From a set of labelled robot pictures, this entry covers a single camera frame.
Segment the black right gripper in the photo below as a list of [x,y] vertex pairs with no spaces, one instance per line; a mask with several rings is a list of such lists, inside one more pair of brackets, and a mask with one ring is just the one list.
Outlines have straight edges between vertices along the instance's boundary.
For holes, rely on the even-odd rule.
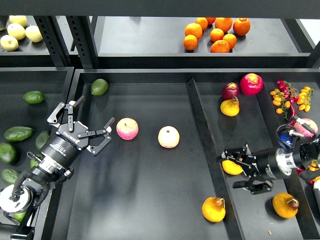
[[272,165],[269,163],[269,151],[267,149],[252,153],[249,145],[224,149],[216,158],[217,163],[225,160],[241,166],[246,180],[233,183],[233,189],[245,189],[252,195],[268,193],[273,188],[273,180],[276,176],[272,173]]

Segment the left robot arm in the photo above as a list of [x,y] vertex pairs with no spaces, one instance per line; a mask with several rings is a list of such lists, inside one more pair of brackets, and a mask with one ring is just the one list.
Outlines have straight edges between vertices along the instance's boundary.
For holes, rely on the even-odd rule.
[[96,156],[111,141],[114,117],[99,130],[89,130],[74,119],[74,111],[84,99],[81,96],[77,101],[57,105],[47,118],[47,122],[57,130],[40,149],[43,157],[27,153],[38,165],[23,171],[14,184],[0,191],[0,208],[12,222],[1,224],[0,228],[9,233],[11,240],[32,240],[35,235],[32,223],[37,211],[56,184],[73,176],[72,163],[81,151],[88,150]]

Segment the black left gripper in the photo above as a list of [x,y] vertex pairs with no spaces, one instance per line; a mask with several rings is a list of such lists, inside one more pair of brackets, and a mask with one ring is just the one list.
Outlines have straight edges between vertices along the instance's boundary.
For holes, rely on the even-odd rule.
[[[81,151],[88,150],[96,156],[110,141],[111,126],[115,118],[111,117],[102,129],[89,130],[80,121],[74,122],[75,110],[85,101],[82,95],[78,100],[68,103],[60,102],[47,118],[47,123],[57,128],[40,149],[44,158],[39,167],[43,170],[67,170]],[[58,118],[66,113],[66,122]]]

